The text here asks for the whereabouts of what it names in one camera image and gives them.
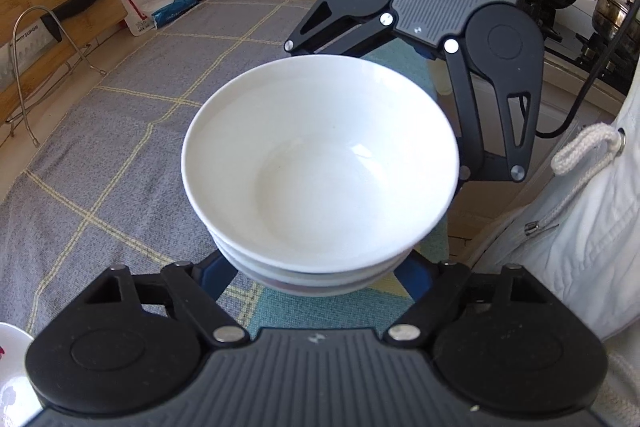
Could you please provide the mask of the plain white bowl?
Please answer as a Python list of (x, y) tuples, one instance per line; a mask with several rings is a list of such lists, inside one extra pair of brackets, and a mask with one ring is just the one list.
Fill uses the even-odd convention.
[(344, 268), (340, 259), (322, 254), (302, 257), (286, 257), (284, 260), (268, 260), (257, 255), (242, 253), (238, 248), (209, 230), (216, 246), (241, 269), (250, 269), (259, 275), (285, 283), (321, 286), (362, 281), (373, 275), (390, 272), (400, 265), (410, 253), (410, 248), (382, 261), (366, 261), (363, 265)]

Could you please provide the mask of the white floral plate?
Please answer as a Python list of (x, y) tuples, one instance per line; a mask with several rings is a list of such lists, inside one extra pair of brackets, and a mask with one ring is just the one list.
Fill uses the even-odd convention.
[(25, 367), (26, 352), (31, 343), (31, 335), (14, 325), (1, 324), (1, 426), (25, 426), (42, 410)]

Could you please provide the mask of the white bowl pink flowers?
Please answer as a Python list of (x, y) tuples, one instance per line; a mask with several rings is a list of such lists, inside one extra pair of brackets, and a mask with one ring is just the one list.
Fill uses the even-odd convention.
[(366, 288), (371, 284), (381, 280), (385, 277), (385, 273), (373, 275), (373, 277), (367, 277), (362, 281), (356, 281), (352, 283), (341, 283), (321, 286), (308, 286), (296, 283), (285, 283), (277, 280), (265, 277), (265, 275), (259, 275), (257, 272), (250, 269), (240, 269), (247, 277), (252, 280), (261, 283), (275, 291), (281, 291), (281, 293), (304, 296), (304, 297), (330, 297), (337, 295), (345, 295), (352, 293), (353, 291), (360, 291), (360, 289)]

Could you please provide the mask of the white jacket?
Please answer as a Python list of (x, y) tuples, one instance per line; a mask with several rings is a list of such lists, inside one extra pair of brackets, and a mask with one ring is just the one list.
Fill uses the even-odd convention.
[(551, 161), (554, 177), (475, 248), (473, 267), (523, 265), (604, 341), (610, 369), (594, 411), (639, 422), (639, 83), (611, 124), (582, 129)]

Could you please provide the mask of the black handled santoku knife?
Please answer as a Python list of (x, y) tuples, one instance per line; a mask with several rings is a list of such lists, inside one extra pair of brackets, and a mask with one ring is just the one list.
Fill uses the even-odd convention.
[[(79, 15), (88, 10), (98, 0), (67, 0), (53, 9), (53, 14), (59, 22)], [(49, 13), (44, 13), (31, 25), (16, 33), (16, 58), (19, 72), (29, 69), (40, 57), (43, 57), (52, 46), (63, 40), (62, 30)], [(12, 41), (7, 41), (1, 47), (1, 90), (6, 90), (14, 83)]]

